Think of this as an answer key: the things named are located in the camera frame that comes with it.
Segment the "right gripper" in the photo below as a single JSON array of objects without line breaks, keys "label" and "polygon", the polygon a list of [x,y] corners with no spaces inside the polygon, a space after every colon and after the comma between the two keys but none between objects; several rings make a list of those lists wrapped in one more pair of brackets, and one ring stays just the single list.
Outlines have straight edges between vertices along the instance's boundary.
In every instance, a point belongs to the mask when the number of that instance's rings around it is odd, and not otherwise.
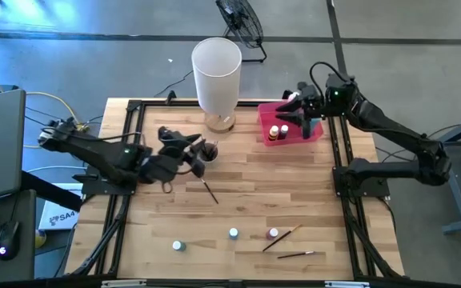
[{"label": "right gripper", "polygon": [[303,139],[308,139],[315,129],[316,122],[326,119],[323,112],[323,96],[314,85],[306,82],[297,84],[299,99],[293,98],[276,108],[277,112],[291,112],[276,114],[275,117],[302,127]]}]

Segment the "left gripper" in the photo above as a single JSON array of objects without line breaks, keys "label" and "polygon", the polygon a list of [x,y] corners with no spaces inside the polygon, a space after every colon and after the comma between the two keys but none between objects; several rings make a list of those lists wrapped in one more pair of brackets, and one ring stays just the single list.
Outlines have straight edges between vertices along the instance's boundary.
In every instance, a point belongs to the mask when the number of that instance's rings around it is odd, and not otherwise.
[{"label": "left gripper", "polygon": [[179,171],[179,167],[188,164],[190,172],[197,178],[205,174],[206,166],[200,159],[200,154],[205,149],[206,140],[192,145],[201,138],[201,134],[183,135],[179,131],[169,130],[165,126],[158,129],[158,140],[164,147],[152,154],[149,146],[140,146],[143,149],[142,161],[138,169],[138,181],[145,184],[171,182],[178,174],[187,174],[188,171]]}]

